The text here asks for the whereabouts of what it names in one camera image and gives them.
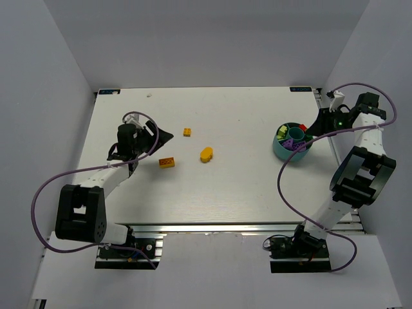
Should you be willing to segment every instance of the round container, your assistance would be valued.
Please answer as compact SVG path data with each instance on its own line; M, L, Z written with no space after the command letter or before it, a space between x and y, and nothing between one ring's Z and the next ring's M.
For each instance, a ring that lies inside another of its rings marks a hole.
M272 144L272 146L273 146L273 152L275 153L275 155L276 155L279 159L285 161L287 158L289 158L289 156L293 153L293 151L287 150L286 148L284 148L284 147L282 146L282 143L283 143L283 142L286 142L286 141L288 140L288 136L289 136L289 138L294 138L294 137L296 137L297 139L296 139L296 140L294 139L294 141L295 141L295 142L300 142L300 141L302 141L302 140L305 139L305 134L304 134L304 132L302 131L302 129L299 128L299 124L297 124L297 123L295 123L295 122L288 122L288 123L283 124L282 126L286 126L286 127L288 128L288 133L286 134L286 138L285 138L284 140L278 140L278 139L277 139L277 137L276 137L276 136L277 136L277 132L278 132L279 129L281 128L281 126L279 126L278 129L276 130L276 134L275 134L275 138L273 139L273 144ZM308 147L306 147L306 150L305 150L305 151L302 151L302 152L300 152L300 153L295 154L294 157L291 159L291 162L299 161L299 160L302 159L304 156L306 156L306 154L309 152L309 149L310 149L311 146L312 146L312 145L310 144Z

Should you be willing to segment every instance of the black label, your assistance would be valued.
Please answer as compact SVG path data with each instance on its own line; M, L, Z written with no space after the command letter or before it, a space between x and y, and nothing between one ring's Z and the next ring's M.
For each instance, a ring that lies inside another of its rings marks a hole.
M118 95L120 89L101 89L98 91L99 95Z
M311 87L289 87L290 92L312 92Z

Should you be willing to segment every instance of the gray wall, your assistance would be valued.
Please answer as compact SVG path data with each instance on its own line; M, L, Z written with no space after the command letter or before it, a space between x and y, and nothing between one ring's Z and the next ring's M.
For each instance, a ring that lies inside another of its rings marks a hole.
M43 1L1 4L0 308L26 308L42 254L30 202L43 181L77 165L93 94ZM39 200L44 235L63 183Z
M384 131L384 147L397 160L397 169L378 200L361 209L366 230L376 233L385 252L402 304L412 308L410 259L412 146L412 2L371 1L326 83L332 89L346 82L367 82L386 91L395 101L398 121ZM346 88L346 103L354 104L365 88ZM382 108L390 111L382 98ZM345 157L353 135L335 139Z
M92 89L322 86L368 0L45 0Z

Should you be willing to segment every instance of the blue cup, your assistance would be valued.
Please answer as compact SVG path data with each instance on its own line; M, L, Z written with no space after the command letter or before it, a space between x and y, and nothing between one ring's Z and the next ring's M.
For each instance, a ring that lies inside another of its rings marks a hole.
M286 148L284 148L282 146L283 142L286 142L288 139L296 137L297 140L294 139L294 142L300 142L302 140L304 140L305 138L305 134L303 132L303 130L301 128L299 128L299 124L295 123L295 122L288 122L286 124L283 124L282 126L286 126L288 128L288 132L286 133L286 139L284 140L278 140L277 139L277 132L279 131L279 129L281 128L281 126L276 130L276 134L275 134L275 138L273 139L273 143L272 143L272 147L273 147L273 152L275 153L275 155L285 161L287 158L289 158L289 156L293 153L293 151L288 150ZM298 129L303 133L303 136L301 137L301 134L298 132ZM297 154L294 155L294 157L291 159L291 162L297 162L299 160L301 160L304 156L306 156L306 154L309 152L309 149L312 145L309 145L308 147L306 147L305 151L299 152Z

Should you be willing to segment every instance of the teal bowl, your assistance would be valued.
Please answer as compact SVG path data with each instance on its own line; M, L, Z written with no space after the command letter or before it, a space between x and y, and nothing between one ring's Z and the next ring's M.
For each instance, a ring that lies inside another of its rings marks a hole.
M286 126L289 130L291 127L299 127L299 124L297 124L296 122L288 122L288 123L283 124L282 126ZM275 138L273 139L273 144L272 144L273 152L275 153L275 155L279 159L281 159L283 161L286 161L286 159L289 158L289 156L293 153L293 151L287 150L286 148L284 148L282 146L282 143L285 142L286 139L284 139L284 140L278 140L277 139L277 137L276 137L277 132L279 131L280 128L281 128L281 126L278 127L278 129L276 130ZM295 154L294 157L291 159L291 162L297 162L297 161L301 160L309 152L311 146L312 145L310 144L308 147L306 147L305 151L302 151L301 153Z

